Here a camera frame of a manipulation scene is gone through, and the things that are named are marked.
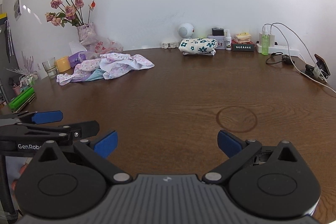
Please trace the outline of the cream teal floral dress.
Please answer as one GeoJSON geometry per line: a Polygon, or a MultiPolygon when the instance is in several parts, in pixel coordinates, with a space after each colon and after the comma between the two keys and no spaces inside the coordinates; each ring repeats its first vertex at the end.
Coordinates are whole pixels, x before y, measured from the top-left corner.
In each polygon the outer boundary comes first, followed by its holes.
{"type": "Polygon", "coordinates": [[[183,39],[178,49],[184,55],[210,55],[213,56],[216,53],[216,47],[218,43],[215,39],[183,39]]]}

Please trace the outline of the pink purple clothes pile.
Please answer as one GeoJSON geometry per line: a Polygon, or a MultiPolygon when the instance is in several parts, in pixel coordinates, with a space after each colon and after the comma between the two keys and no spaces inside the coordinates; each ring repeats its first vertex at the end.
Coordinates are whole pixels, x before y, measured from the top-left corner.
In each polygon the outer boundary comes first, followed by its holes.
{"type": "Polygon", "coordinates": [[[90,82],[96,80],[112,80],[131,71],[151,69],[154,64],[142,55],[125,53],[107,53],[97,59],[84,60],[77,64],[72,74],[58,74],[56,82],[64,86],[70,82],[90,82]]]}

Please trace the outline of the clear drinking glass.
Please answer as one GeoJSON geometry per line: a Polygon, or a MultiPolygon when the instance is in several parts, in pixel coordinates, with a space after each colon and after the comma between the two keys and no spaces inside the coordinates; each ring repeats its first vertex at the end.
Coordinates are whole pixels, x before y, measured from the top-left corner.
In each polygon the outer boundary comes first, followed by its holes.
{"type": "Polygon", "coordinates": [[[49,77],[49,79],[55,79],[58,75],[58,69],[56,66],[56,59],[52,57],[51,59],[48,59],[45,62],[42,62],[42,65],[49,77]]]}

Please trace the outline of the yellow plastic cup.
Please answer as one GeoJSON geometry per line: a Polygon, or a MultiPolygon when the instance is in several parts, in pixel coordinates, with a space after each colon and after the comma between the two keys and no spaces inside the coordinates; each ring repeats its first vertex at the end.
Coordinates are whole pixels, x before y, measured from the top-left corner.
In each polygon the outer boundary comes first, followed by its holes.
{"type": "Polygon", "coordinates": [[[59,73],[66,72],[71,69],[70,61],[68,56],[64,56],[56,60],[56,67],[59,73]]]}

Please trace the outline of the purple tissue pack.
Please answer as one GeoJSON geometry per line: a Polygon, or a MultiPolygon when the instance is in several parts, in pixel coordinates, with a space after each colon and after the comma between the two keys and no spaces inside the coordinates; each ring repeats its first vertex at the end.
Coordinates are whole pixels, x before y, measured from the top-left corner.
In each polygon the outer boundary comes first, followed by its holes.
{"type": "Polygon", "coordinates": [[[70,67],[74,68],[86,60],[85,52],[77,52],[68,57],[70,67]]]}

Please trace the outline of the white tissue paper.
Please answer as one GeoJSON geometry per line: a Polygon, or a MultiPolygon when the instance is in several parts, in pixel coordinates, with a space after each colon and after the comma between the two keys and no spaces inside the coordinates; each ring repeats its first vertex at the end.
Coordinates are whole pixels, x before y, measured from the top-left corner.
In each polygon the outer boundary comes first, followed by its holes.
{"type": "Polygon", "coordinates": [[[69,42],[69,46],[72,54],[87,51],[87,49],[79,42],[69,42]]]}

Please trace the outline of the clear plastic bag red print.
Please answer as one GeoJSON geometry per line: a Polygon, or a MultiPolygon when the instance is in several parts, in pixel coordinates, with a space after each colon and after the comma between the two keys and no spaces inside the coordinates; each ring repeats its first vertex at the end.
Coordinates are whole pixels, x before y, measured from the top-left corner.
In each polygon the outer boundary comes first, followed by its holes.
{"type": "Polygon", "coordinates": [[[96,59],[107,53],[123,53],[123,46],[119,42],[98,35],[88,36],[80,44],[87,50],[86,59],[96,59]]]}

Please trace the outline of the purple flower vase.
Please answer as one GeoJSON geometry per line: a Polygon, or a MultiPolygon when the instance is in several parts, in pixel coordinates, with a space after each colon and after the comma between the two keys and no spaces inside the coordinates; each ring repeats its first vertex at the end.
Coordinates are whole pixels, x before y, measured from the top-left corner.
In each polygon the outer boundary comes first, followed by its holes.
{"type": "Polygon", "coordinates": [[[83,46],[90,45],[91,40],[96,37],[97,33],[93,23],[83,24],[76,27],[79,43],[83,46]]]}

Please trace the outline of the black box with lettering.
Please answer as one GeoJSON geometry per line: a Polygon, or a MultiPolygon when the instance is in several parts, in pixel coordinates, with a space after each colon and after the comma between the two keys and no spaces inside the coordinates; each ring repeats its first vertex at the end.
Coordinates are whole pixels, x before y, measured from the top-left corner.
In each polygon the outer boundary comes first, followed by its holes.
{"type": "Polygon", "coordinates": [[[238,43],[233,41],[231,46],[233,51],[253,52],[255,50],[255,44],[253,42],[238,43]]]}

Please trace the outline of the pink dried flower bouquet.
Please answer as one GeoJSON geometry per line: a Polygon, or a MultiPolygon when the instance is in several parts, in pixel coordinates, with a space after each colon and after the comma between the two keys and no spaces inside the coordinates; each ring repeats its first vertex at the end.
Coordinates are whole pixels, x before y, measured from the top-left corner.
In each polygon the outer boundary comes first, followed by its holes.
{"type": "Polygon", "coordinates": [[[50,7],[56,11],[45,13],[46,22],[55,27],[64,27],[66,24],[76,28],[89,26],[92,24],[91,13],[96,7],[96,2],[88,4],[87,21],[84,20],[84,6],[83,0],[51,0],[50,7]]]}

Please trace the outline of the white spray bottle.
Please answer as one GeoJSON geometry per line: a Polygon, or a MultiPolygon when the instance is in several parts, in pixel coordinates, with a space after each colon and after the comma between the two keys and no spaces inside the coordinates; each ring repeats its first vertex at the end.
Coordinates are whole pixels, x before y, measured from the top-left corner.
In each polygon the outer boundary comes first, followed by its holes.
{"type": "Polygon", "coordinates": [[[225,45],[227,51],[232,50],[232,37],[230,30],[225,30],[225,45]]]}

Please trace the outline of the green spray bottle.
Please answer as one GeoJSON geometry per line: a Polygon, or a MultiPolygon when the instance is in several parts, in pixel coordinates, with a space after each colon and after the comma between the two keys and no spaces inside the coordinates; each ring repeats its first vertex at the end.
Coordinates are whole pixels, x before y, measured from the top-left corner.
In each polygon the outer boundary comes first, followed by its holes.
{"type": "Polygon", "coordinates": [[[269,54],[269,31],[266,25],[262,27],[262,36],[261,36],[261,54],[269,54]]]}

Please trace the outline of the black phone on stand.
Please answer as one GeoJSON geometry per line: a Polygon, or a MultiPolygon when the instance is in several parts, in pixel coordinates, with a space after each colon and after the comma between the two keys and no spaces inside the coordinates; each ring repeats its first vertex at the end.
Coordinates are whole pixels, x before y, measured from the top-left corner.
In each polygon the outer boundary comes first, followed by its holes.
{"type": "Polygon", "coordinates": [[[314,80],[322,80],[326,82],[326,80],[331,75],[329,68],[327,67],[327,63],[318,54],[315,54],[314,57],[317,61],[316,64],[314,66],[306,64],[305,69],[302,70],[302,73],[314,80]]]}

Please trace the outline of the small black box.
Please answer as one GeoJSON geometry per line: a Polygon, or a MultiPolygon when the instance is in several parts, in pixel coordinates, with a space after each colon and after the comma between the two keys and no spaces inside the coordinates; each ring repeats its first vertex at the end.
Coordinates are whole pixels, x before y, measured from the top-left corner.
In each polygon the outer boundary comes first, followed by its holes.
{"type": "Polygon", "coordinates": [[[224,36],[224,28],[222,27],[213,27],[211,31],[212,36],[224,36]]]}

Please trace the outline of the small white pill strip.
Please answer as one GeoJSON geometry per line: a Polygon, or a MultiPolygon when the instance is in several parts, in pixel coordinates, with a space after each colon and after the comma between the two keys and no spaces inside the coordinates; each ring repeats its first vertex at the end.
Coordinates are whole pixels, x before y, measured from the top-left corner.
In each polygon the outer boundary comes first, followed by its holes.
{"type": "Polygon", "coordinates": [[[162,42],[161,48],[167,50],[167,49],[174,49],[178,48],[180,45],[180,42],[162,42]]]}

